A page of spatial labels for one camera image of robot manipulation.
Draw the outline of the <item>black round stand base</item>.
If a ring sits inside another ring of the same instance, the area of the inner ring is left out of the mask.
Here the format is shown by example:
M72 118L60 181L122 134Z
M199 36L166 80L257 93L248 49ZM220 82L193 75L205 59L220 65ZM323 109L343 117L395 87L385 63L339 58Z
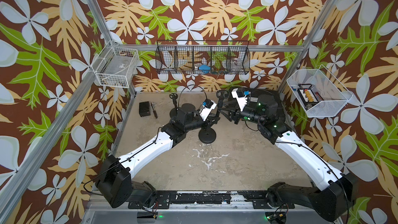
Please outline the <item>black round stand base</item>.
M183 118L183 111L180 108L173 108L170 111L170 118L172 121L181 122Z

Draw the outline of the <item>black microphone stand pole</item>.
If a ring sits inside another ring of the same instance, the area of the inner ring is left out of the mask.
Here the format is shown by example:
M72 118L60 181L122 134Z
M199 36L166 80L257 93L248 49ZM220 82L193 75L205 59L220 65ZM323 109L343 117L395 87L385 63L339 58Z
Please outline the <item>black microphone stand pole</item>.
M177 93L171 93L171 94L169 95L169 97L170 97L170 99L173 101L173 106L174 106L174 108L171 109L171 111L170 111L170 114L172 115L172 114L176 113L177 108L178 108L178 103L177 103L178 94L177 94Z

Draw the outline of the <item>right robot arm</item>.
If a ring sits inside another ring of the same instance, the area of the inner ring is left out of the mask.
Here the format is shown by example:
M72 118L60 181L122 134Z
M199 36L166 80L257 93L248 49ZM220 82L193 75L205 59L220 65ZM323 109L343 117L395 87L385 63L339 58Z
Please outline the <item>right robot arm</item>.
M336 221L354 206L358 180L343 173L311 150L286 124L281 100L271 91L233 89L225 104L228 118L238 123L256 123L258 131L273 145L284 151L312 180L312 187L275 183L267 190L272 207L300 205L313 209L329 222Z

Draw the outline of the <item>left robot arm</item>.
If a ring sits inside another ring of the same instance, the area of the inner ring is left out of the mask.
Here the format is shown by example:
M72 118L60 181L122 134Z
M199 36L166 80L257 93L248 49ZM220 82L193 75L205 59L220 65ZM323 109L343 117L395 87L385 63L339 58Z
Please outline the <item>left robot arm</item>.
M210 99L198 109L184 103L150 141L118 158L113 155L106 158L95 186L109 205L117 208L125 202L135 202L152 207L158 195L156 189L146 181L138 183L132 179L149 162L183 141L189 131L198 129L200 141L212 143L217 135L211 127L219 120L219 115L212 114L216 107Z

